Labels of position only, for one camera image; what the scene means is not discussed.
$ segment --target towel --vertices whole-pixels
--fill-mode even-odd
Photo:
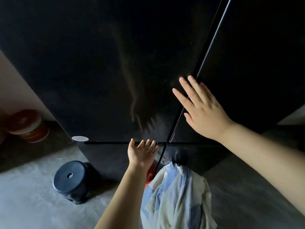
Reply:
[[[141,220],[144,229],[215,229],[206,179],[186,166],[164,166],[144,191]]]

